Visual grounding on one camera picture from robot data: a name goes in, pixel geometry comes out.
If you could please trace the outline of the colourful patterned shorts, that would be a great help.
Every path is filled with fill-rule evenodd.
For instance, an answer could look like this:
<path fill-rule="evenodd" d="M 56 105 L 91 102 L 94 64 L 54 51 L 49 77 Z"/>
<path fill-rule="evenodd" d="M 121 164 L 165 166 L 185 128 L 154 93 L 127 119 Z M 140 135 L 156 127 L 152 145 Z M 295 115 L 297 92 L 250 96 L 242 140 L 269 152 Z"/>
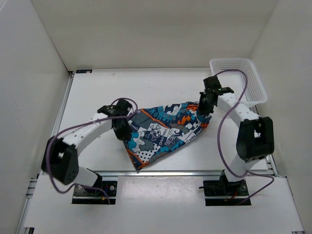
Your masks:
<path fill-rule="evenodd" d="M 198 102 L 142 108 L 128 120 L 131 137 L 124 141 L 136 171 L 183 147 L 197 138 L 212 116 L 198 110 Z"/>

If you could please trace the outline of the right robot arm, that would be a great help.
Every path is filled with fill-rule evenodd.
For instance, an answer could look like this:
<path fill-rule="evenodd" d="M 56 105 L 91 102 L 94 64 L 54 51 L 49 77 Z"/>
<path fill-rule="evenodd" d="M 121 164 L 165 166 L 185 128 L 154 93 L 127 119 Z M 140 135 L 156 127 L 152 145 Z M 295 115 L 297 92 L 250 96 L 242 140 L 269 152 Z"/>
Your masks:
<path fill-rule="evenodd" d="M 211 114 L 214 107 L 225 112 L 238 127 L 235 157 L 230 164 L 221 149 L 221 127 L 217 130 L 217 147 L 225 166 L 219 178 L 219 190 L 230 195 L 243 185 L 244 177 L 260 160 L 274 152 L 273 121 L 252 112 L 229 87 L 222 87 L 218 77 L 204 79 L 204 91 L 200 93 L 199 112 Z"/>

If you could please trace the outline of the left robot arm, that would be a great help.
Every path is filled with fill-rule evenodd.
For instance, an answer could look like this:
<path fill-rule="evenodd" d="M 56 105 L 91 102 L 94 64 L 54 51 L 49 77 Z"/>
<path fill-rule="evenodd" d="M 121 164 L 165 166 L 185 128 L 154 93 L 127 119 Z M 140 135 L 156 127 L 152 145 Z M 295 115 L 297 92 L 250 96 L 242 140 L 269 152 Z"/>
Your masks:
<path fill-rule="evenodd" d="M 47 141 L 41 169 L 52 180 L 63 185 L 75 184 L 91 195 L 102 190 L 102 177 L 87 168 L 80 167 L 78 157 L 82 151 L 103 133 L 113 130 L 120 141 L 131 138 L 132 129 L 128 119 L 135 102 L 129 98 L 118 98 L 110 105 L 100 107 L 84 124 L 69 127 Z"/>

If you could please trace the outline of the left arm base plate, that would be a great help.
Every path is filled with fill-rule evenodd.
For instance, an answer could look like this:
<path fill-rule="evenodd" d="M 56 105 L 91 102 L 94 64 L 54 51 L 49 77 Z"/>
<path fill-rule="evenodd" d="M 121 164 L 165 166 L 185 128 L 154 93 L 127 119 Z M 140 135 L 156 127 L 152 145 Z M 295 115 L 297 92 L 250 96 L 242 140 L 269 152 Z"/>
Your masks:
<path fill-rule="evenodd" d="M 104 190 L 107 197 L 102 191 L 90 190 L 83 187 L 75 187 L 72 204 L 77 205 L 115 205 L 117 198 L 117 178 L 102 178 L 100 188 Z"/>

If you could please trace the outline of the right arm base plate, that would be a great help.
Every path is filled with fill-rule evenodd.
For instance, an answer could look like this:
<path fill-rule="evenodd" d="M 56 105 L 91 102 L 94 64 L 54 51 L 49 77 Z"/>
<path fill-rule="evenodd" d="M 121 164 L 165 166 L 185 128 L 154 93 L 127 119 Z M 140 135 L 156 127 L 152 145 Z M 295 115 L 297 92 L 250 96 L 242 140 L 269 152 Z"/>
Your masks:
<path fill-rule="evenodd" d="M 204 180 L 199 187 L 204 191 L 206 206 L 251 206 L 246 181 L 230 182 L 224 186 L 220 180 Z"/>

